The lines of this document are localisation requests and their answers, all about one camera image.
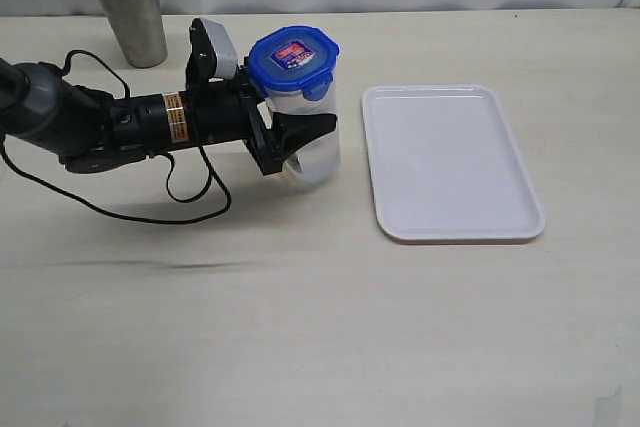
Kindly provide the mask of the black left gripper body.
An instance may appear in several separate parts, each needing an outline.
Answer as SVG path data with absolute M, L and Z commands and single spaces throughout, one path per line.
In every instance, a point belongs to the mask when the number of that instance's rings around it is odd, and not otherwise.
M 189 132 L 206 145 L 242 141 L 265 176 L 285 163 L 284 122 L 270 114 L 266 125 L 258 106 L 264 99 L 247 79 L 189 85 L 185 91 Z

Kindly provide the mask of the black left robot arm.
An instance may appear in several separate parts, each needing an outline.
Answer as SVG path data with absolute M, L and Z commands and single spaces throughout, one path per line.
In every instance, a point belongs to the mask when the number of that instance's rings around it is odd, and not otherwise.
M 245 68 L 218 80 L 210 64 L 189 60 L 186 88 L 171 94 L 116 99 L 66 82 L 44 62 L 15 64 L 24 85 L 1 102 L 2 133 L 58 156 L 77 174 L 109 171 L 172 151 L 241 141 L 265 175 L 311 142 L 332 133 L 332 113 L 275 113 L 266 125 L 262 97 Z

